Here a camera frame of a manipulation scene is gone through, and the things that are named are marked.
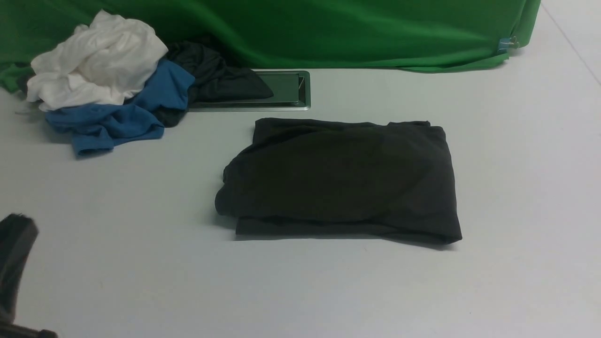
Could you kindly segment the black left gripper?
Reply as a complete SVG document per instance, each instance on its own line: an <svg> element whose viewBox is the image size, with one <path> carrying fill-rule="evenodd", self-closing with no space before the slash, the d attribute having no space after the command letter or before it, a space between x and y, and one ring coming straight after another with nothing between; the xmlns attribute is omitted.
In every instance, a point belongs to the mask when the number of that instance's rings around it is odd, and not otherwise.
<svg viewBox="0 0 601 338"><path fill-rule="evenodd" d="M23 214L9 214L0 222L0 336L2 338L55 338L56 332L14 323L24 267L39 230Z"/></svg>

